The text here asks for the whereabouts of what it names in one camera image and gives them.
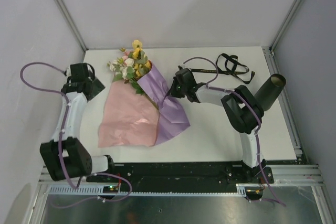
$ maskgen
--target purple wrapping paper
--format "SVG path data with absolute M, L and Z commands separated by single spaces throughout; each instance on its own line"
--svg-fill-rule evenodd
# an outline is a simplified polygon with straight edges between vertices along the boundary
M 155 145 L 164 143 L 179 135 L 190 126 L 183 107 L 174 97 L 167 96 L 169 88 L 166 80 L 154 64 L 149 73 L 138 84 L 159 107 L 159 132 Z

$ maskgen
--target white wall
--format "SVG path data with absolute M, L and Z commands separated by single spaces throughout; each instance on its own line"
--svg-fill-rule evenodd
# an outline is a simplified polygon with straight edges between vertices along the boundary
M 336 0 L 305 0 L 276 48 L 304 150 L 336 208 Z
M 269 46 L 294 0 L 64 0 L 89 48 Z
M 43 165 L 39 145 L 50 139 L 60 111 L 60 97 L 24 86 L 20 69 L 31 61 L 65 68 L 83 53 L 54 0 L 0 0 L 0 5 L 0 223 L 17 224 Z M 55 89 L 65 80 L 44 67 L 34 67 L 26 77 Z

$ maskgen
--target white table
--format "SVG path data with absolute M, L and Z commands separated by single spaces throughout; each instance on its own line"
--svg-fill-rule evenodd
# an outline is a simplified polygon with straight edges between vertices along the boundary
M 215 47 L 215 48 L 160 48 L 144 49 L 149 59 L 160 70 L 170 87 L 177 66 L 195 57 L 206 57 L 215 61 L 221 53 L 237 55 L 239 62 L 256 72 L 249 90 L 255 93 L 270 76 L 261 47 Z M 190 103 L 180 99 L 189 118 L 191 127 L 172 140 L 154 147 L 115 146 L 98 148 L 98 127 L 102 121 L 105 100 L 112 81 L 112 72 L 107 62 L 121 57 L 119 50 L 89 50 L 84 62 L 93 65 L 96 76 L 106 88 L 90 101 L 85 109 L 80 129 L 80 141 L 92 156 L 111 155 L 115 162 L 214 162 L 238 161 L 242 158 L 239 134 L 232 128 L 224 108 L 212 104 Z M 224 59 L 220 66 L 224 68 Z M 187 63 L 191 68 L 212 69 L 203 60 Z M 210 73 L 195 73 L 197 82 L 213 78 Z M 249 79 L 250 72 L 243 75 Z M 220 74 L 213 86 L 235 88 L 243 84 L 232 76 Z M 277 100 L 265 112 L 260 130 L 261 151 L 266 160 L 296 159 L 286 123 Z

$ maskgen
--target wrapping paper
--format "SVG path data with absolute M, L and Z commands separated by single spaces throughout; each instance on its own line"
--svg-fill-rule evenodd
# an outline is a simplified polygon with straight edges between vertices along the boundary
M 167 96 L 167 83 L 155 65 L 138 84 L 154 101 L 135 93 L 122 80 L 113 82 L 98 132 L 98 147 L 116 145 L 153 146 L 179 135 L 190 126 L 183 107 Z

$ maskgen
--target black cylinder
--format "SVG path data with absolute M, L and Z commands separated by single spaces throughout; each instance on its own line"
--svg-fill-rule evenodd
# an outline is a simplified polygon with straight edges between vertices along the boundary
M 286 79 L 278 73 L 272 74 L 265 81 L 254 96 L 264 111 L 272 107 L 285 85 Z

